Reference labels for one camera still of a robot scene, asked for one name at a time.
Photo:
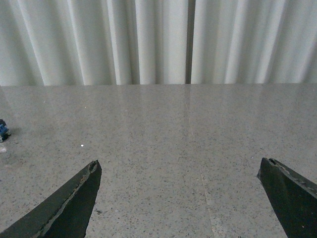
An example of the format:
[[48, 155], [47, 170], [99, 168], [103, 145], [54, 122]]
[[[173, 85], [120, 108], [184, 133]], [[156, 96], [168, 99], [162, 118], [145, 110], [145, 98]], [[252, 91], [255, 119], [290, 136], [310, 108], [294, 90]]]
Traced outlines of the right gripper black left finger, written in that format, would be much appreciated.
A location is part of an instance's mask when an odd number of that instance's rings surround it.
[[90, 162], [37, 207], [9, 226], [2, 238], [83, 238], [100, 188], [102, 168]]

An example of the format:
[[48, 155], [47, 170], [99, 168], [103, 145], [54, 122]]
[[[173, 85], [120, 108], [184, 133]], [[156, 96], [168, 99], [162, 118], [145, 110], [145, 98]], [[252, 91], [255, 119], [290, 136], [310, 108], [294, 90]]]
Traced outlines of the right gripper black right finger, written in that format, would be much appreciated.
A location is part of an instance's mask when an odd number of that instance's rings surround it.
[[317, 236], [317, 185], [278, 160], [262, 158], [257, 178], [289, 238]]

